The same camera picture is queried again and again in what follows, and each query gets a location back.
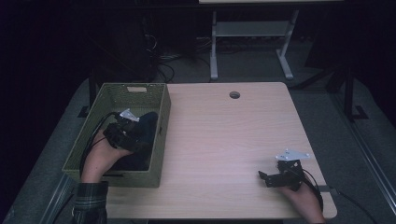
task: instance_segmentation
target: black wall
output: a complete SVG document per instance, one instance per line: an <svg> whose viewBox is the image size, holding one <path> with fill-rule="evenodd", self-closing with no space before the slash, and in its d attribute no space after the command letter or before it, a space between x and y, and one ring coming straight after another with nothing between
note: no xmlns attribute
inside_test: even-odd
<svg viewBox="0 0 396 224"><path fill-rule="evenodd" d="M350 63L396 127L396 1L364 2L328 10L306 65L326 69Z"/></svg>
<svg viewBox="0 0 396 224"><path fill-rule="evenodd" d="M2 1L0 6L0 220L80 83L89 45L69 1Z"/></svg>

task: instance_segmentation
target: white tag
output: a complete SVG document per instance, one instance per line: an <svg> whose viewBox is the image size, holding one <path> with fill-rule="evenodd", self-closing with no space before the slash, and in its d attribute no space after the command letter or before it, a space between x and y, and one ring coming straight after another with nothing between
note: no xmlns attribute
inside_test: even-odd
<svg viewBox="0 0 396 224"><path fill-rule="evenodd" d="M309 153L302 153L286 148L285 153L275 156L279 161L296 161L301 159L310 159Z"/></svg>
<svg viewBox="0 0 396 224"><path fill-rule="evenodd" d="M133 120L136 122L139 122L139 120L140 120L140 118L135 117L134 114L131 113L130 109L126 109L126 110L122 111L120 113L120 116L125 119L130 119L130 120Z"/></svg>

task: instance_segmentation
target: table leg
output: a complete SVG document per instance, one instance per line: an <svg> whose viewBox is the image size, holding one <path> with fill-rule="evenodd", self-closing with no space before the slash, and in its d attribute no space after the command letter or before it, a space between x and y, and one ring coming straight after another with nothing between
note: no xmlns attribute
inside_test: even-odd
<svg viewBox="0 0 396 224"><path fill-rule="evenodd" d="M218 79L218 60L216 58L216 11L213 12L212 21L212 50L210 52L210 79Z"/></svg>
<svg viewBox="0 0 396 224"><path fill-rule="evenodd" d="M291 35L293 34L294 26L297 21L299 10L295 10L291 16L288 28L285 34L285 43L283 44L281 49L276 50L277 58L280 61L280 65L282 66L283 73L285 74L286 79L293 79L293 74L290 71L290 67L288 61L286 60L286 50L288 49L289 42L291 39Z"/></svg>

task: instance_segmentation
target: metal frame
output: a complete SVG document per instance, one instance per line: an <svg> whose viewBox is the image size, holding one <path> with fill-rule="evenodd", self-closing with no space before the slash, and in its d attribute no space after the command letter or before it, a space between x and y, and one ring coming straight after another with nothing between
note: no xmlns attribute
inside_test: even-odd
<svg viewBox="0 0 396 224"><path fill-rule="evenodd" d="M281 49L276 50L276 56L282 66L286 79L293 79L286 51L288 49L291 35L297 21L299 10L294 10L289 21L217 21L217 12L213 11L212 20L212 50L210 52L210 78L217 80L218 60L216 57L217 36L284 36L285 42Z"/></svg>
<svg viewBox="0 0 396 224"><path fill-rule="evenodd" d="M62 174L61 180L52 193L52 198L39 222L40 224L53 223L55 221L56 215L61 211L62 204L67 196L67 189L69 189L72 184L73 180L66 174Z"/></svg>

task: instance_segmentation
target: sleeve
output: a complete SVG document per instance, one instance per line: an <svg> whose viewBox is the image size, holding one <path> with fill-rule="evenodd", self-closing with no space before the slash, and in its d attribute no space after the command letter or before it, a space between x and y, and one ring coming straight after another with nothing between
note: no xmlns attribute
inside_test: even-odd
<svg viewBox="0 0 396 224"><path fill-rule="evenodd" d="M108 183L78 184L73 208L74 224L106 224L106 196Z"/></svg>

